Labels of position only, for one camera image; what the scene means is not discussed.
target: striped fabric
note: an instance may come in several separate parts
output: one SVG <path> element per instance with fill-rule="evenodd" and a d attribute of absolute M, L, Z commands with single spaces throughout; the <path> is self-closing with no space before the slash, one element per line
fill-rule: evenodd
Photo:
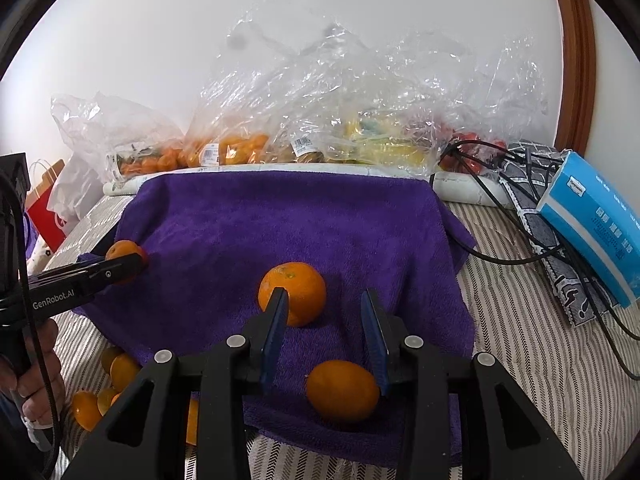
<path fill-rule="evenodd" d="M 102 236 L 117 220 L 128 200 L 104 199 L 90 214 L 88 225 Z M 478 240 L 478 248 L 499 258 L 530 255 L 526 241 L 494 208 L 449 203 Z M 55 255 L 49 267 L 75 260 L 95 241 L 88 235 L 72 240 L 73 248 Z M 597 324 L 571 328 L 540 264 L 496 266 L 470 257 L 458 283 L 476 322 L 476 351 L 494 354 L 532 399 L 586 480 L 603 479 L 620 460 L 640 430 L 640 384 L 620 371 Z M 636 333 L 640 316 L 635 307 L 620 317 Z M 66 313 L 58 316 L 60 338 L 56 351 L 62 361 L 66 400 L 79 389 L 94 392 L 108 386 L 99 364 L 105 339 L 89 320 Z M 608 323 L 628 365 L 640 370 L 635 342 Z M 86 437 L 68 411 L 63 413 L 65 439 L 60 454 L 60 477 Z M 278 443 L 263 436 L 248 439 L 247 449 L 255 480 L 391 480 L 393 470 L 323 456 Z M 187 451 L 185 478 L 193 480 L 195 450 Z M 451 478 L 462 480 L 460 468 Z"/>

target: human hand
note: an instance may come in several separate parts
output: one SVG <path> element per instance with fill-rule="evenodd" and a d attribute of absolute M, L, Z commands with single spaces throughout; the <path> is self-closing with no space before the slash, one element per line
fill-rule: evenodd
<path fill-rule="evenodd" d="M 53 396 L 56 399 L 58 413 L 65 402 L 65 383 L 60 375 L 60 359 L 53 351 L 58 337 L 58 326 L 52 319 L 47 319 L 38 328 L 38 338 L 42 346 L 44 361 L 47 365 L 47 372 L 51 380 Z M 29 352 L 33 352 L 33 341 L 31 338 L 25 339 L 25 345 Z M 29 397 L 22 406 L 22 412 L 31 422 L 39 424 L 51 424 L 51 410 L 47 391 L 44 388 L 44 381 L 37 363 L 33 364 L 20 378 L 16 378 L 7 361 L 0 358 L 0 389 L 17 390 L 21 397 Z"/>

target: wooden door frame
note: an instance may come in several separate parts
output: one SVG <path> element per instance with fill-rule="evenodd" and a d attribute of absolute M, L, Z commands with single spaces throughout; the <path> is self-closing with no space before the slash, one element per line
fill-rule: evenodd
<path fill-rule="evenodd" d="M 558 0 L 562 18 L 562 101 L 555 147 L 587 148 L 596 93 L 596 41 L 589 0 Z"/>

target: price tag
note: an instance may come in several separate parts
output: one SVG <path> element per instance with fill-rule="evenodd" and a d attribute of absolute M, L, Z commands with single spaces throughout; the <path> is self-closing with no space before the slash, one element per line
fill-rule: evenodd
<path fill-rule="evenodd" d="M 308 137 L 300 137 L 299 139 L 294 139 L 291 143 L 291 147 L 293 148 L 293 152 L 296 156 L 302 156 L 307 153 L 317 152 L 319 151 L 311 142 L 311 139 Z"/>
<path fill-rule="evenodd" d="M 219 166 L 220 165 L 220 145 L 207 144 L 200 153 L 201 166 Z"/>

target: blue gripper pad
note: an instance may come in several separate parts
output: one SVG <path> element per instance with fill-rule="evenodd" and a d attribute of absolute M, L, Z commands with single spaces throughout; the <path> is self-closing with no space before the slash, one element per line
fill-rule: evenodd
<path fill-rule="evenodd" d="M 285 292 L 281 295 L 276 314 L 269 333 L 267 334 L 262 351 L 262 373 L 260 374 L 260 384 L 264 391 L 267 391 L 273 384 L 276 376 L 276 366 L 280 357 L 280 348 L 284 339 L 284 331 L 287 328 L 287 317 L 289 315 L 289 296 Z"/>
<path fill-rule="evenodd" d="M 389 375 L 386 368 L 389 354 L 385 340 L 382 337 L 382 332 L 380 331 L 378 316 L 366 292 L 363 292 L 360 298 L 360 317 L 362 319 L 364 336 L 367 340 L 367 348 L 369 349 L 369 361 L 371 363 L 373 376 L 376 378 L 380 393 L 386 396 L 390 386 Z"/>

